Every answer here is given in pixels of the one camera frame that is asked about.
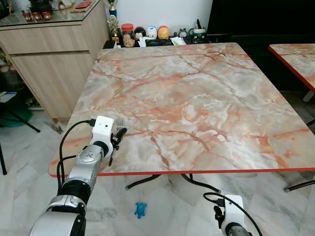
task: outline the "trophy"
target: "trophy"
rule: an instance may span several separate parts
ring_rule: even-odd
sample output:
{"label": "trophy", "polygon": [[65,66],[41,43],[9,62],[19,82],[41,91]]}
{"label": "trophy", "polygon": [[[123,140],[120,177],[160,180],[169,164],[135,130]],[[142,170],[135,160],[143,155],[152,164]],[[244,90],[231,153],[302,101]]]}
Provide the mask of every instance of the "trophy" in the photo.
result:
{"label": "trophy", "polygon": [[114,15],[109,16],[109,21],[107,21],[109,26],[110,35],[113,41],[119,44],[119,32],[118,32],[118,20]]}
{"label": "trophy", "polygon": [[117,17],[116,6],[118,0],[104,0],[104,2],[109,7],[109,15],[114,15],[115,17]]}

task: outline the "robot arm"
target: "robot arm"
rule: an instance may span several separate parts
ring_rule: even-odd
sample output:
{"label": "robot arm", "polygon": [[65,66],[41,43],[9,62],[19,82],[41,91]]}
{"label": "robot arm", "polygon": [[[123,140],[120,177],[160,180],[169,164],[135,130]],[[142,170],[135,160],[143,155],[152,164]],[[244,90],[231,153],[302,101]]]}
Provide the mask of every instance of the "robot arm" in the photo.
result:
{"label": "robot arm", "polygon": [[[243,200],[238,195],[226,195],[227,198],[236,202],[243,208]],[[219,228],[224,236],[251,236],[246,229],[244,213],[239,210],[234,204],[227,199],[219,199],[215,201],[217,206],[214,206],[215,219],[219,223]]]}
{"label": "robot arm", "polygon": [[84,236],[86,205],[104,158],[111,155],[114,120],[98,116],[91,144],[77,154],[75,166],[57,196],[33,225],[30,236]]}

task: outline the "cup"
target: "cup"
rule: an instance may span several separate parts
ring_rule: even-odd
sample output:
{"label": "cup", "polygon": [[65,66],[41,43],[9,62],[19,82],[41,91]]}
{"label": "cup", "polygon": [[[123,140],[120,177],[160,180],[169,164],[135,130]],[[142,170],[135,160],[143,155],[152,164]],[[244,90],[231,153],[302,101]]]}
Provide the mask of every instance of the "cup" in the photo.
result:
{"label": "cup", "polygon": [[43,11],[41,14],[43,15],[43,18],[45,20],[50,20],[51,19],[50,11]]}
{"label": "cup", "polygon": [[35,20],[39,21],[41,20],[41,16],[39,12],[32,12],[32,16],[35,18]]}
{"label": "cup", "polygon": [[21,11],[25,20],[32,21],[32,12],[28,6],[21,8]]}

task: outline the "red table edge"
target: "red table edge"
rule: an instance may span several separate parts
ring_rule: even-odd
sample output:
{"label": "red table edge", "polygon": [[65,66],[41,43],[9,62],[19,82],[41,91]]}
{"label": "red table edge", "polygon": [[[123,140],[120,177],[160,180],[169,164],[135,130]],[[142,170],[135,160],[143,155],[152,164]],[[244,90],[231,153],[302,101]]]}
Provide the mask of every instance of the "red table edge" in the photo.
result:
{"label": "red table edge", "polygon": [[140,176],[140,175],[175,175],[175,174],[223,174],[223,173],[263,173],[263,172],[290,172],[290,171],[315,171],[315,167],[286,168],[286,169],[253,169],[253,170],[211,170],[211,171],[143,171],[143,172],[117,172],[100,173],[97,176]]}
{"label": "red table edge", "polygon": [[292,71],[312,92],[315,92],[315,88],[306,80],[304,77],[297,72],[280,54],[278,54],[272,47],[269,45],[268,49],[283,63],[285,64],[290,71]]}

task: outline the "figurine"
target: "figurine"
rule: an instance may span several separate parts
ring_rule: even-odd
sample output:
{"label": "figurine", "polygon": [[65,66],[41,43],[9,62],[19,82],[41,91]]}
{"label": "figurine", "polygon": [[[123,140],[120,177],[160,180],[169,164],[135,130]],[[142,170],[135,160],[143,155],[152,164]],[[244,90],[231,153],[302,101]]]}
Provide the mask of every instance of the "figurine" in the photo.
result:
{"label": "figurine", "polygon": [[157,35],[159,39],[168,39],[169,37],[169,29],[167,26],[160,26],[157,31]]}
{"label": "figurine", "polygon": [[14,12],[12,2],[10,2],[9,6],[7,8],[9,9],[9,14],[12,14]]}
{"label": "figurine", "polygon": [[146,29],[146,35],[149,38],[156,39],[158,36],[157,28],[155,28],[154,26],[148,26]]}
{"label": "figurine", "polygon": [[146,36],[146,31],[142,27],[137,27],[134,30],[134,35],[136,37],[136,40],[139,41],[141,37],[145,37]]}
{"label": "figurine", "polygon": [[110,15],[109,21],[107,21],[107,24],[109,26],[109,31],[110,31],[112,40],[116,41],[117,44],[119,44],[118,20],[116,16]]}
{"label": "figurine", "polygon": [[185,37],[187,37],[187,35],[188,35],[188,33],[186,31],[186,28],[179,30],[178,36],[180,36],[181,38],[185,38]]}
{"label": "figurine", "polygon": [[135,215],[137,215],[138,219],[140,219],[142,216],[145,216],[144,213],[145,208],[147,207],[146,203],[136,203],[137,209],[134,212]]}

